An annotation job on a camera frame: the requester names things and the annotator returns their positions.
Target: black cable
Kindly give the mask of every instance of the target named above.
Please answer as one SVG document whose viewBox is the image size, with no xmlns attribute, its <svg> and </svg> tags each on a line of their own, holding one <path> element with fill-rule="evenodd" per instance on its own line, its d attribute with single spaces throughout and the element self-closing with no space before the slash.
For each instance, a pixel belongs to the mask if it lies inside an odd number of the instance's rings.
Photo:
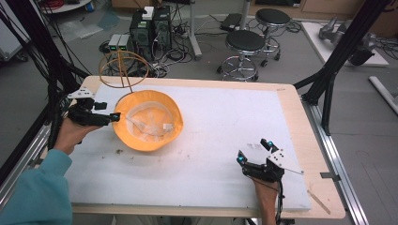
<svg viewBox="0 0 398 225">
<path fill-rule="evenodd" d="M 398 39 L 386 39 L 381 37 L 377 42 L 379 43 L 377 48 L 383 50 L 390 58 L 398 60 Z"/>
</svg>

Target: white board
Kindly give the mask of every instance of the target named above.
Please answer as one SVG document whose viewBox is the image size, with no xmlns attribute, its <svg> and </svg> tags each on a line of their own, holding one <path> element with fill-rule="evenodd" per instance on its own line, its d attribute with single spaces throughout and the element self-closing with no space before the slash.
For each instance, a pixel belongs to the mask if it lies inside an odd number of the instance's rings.
<svg viewBox="0 0 398 225">
<path fill-rule="evenodd" d="M 237 152 L 265 163 L 260 140 L 272 140 L 297 162 L 276 92 L 138 85 L 170 96 L 184 119 L 181 134 L 162 149 L 129 149 L 112 126 L 90 133 L 71 154 L 66 174 L 73 203 L 257 208 L 253 181 L 242 174 Z M 115 103 L 130 89 L 102 85 L 97 102 Z M 283 208 L 308 210 L 302 175 L 286 171 Z"/>
<path fill-rule="evenodd" d="M 330 42 L 330 40 L 319 38 L 319 29 L 322 28 L 324 24 L 315 22 L 302 22 L 302 26 L 304 28 L 305 34 L 310 39 L 322 62 L 326 63 L 331 56 L 331 53 L 334 51 L 335 46 Z M 389 64 L 376 50 L 372 50 L 372 53 L 375 55 L 368 59 L 363 65 L 361 65 L 361 67 L 386 67 Z M 349 62 L 345 62 L 344 65 L 353 66 Z"/>
</svg>

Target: gray floor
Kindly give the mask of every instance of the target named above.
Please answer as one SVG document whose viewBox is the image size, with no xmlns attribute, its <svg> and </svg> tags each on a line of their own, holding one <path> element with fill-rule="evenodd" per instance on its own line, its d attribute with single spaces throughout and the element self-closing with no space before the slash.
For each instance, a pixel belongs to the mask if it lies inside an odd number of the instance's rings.
<svg viewBox="0 0 398 225">
<path fill-rule="evenodd" d="M 240 1 L 204 2 L 197 4 L 198 15 L 241 11 Z M 104 31 L 87 39 L 68 42 L 70 48 L 93 74 L 98 73 L 99 62 L 103 56 L 98 50 L 99 45 L 109 40 L 112 34 L 124 34 L 129 31 L 130 15 L 117 15 L 125 17 L 115 18 L 105 7 L 93 13 L 74 10 L 57 16 L 60 22 L 83 19 L 84 25 L 99 24 L 104 22 L 105 17 L 108 19 L 105 20 L 108 23 L 103 25 Z M 210 17 L 199 17 L 196 20 L 197 28 L 203 23 L 206 24 L 197 33 L 222 32 L 216 22 L 207 22 L 210 20 Z M 167 78 L 216 81 L 222 78 L 216 72 L 217 67 L 226 57 L 235 54 L 225 47 L 225 35 L 199 35 L 197 39 L 203 52 L 202 59 L 171 66 Z M 298 34 L 285 32 L 277 39 L 283 45 L 281 59 L 269 60 L 266 67 L 259 68 L 259 83 L 296 83 L 316 73 L 323 66 L 302 31 Z M 55 39 L 54 42 L 60 46 L 59 39 Z M 339 72 L 333 93 L 330 132 L 369 223 L 387 225 L 398 224 L 398 182 L 395 179 L 398 177 L 398 117 L 368 78 L 376 75 L 387 81 L 390 90 L 396 92 L 398 61 L 381 51 L 378 52 L 390 63 L 388 67 L 343 67 Z M 262 61 L 261 56 L 253 57 L 257 65 Z M 298 92 L 303 94 L 307 90 L 308 86 L 299 89 Z M 0 165 L 43 109 L 46 95 L 46 83 L 31 61 L 23 63 L 11 60 L 0 67 Z M 323 98 L 319 102 L 321 109 L 322 104 Z M 339 220 L 297 219 L 296 224 L 352 223 L 349 216 L 346 216 Z"/>
</svg>

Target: metal frame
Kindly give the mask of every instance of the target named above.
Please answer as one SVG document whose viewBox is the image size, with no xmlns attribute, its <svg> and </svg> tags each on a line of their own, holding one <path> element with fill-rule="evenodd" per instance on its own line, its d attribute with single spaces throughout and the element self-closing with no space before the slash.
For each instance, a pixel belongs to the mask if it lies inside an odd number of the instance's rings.
<svg viewBox="0 0 398 225">
<path fill-rule="evenodd" d="M 324 153 L 328 157 L 329 166 L 332 169 L 333 174 L 340 178 L 339 180 L 335 181 L 335 184 L 340 189 L 341 194 L 343 195 L 342 197 L 344 197 L 345 207 L 348 209 L 353 222 L 357 225 L 369 224 L 362 206 L 360 205 L 360 200 L 358 199 L 357 194 L 351 185 L 339 152 L 337 151 L 336 145 L 334 144 L 334 141 L 330 135 L 322 128 L 321 111 L 317 106 L 313 106 L 309 103 L 304 102 L 303 105 L 304 107 L 308 107 L 309 111 L 311 112 L 314 124 L 319 132 L 319 138 L 322 141 Z"/>
<path fill-rule="evenodd" d="M 329 119 L 334 80 L 345 61 L 355 52 L 358 44 L 377 20 L 388 2 L 389 0 L 365 1 L 325 65 L 314 75 L 294 84 L 299 89 L 312 83 L 310 90 L 302 96 L 303 100 L 309 102 L 311 105 L 317 105 L 319 98 L 325 92 L 321 125 L 328 135 L 330 135 Z"/>
<path fill-rule="evenodd" d="M 50 127 L 42 126 L 36 137 L 33 139 L 18 163 L 15 165 L 14 169 L 9 173 L 7 179 L 3 182 L 3 185 L 0 187 L 0 210 L 2 210 L 8 202 L 8 199 L 13 192 L 15 183 L 17 182 L 20 174 L 35 165 L 33 162 L 39 158 L 43 149 L 46 147 L 49 134 Z"/>
</svg>

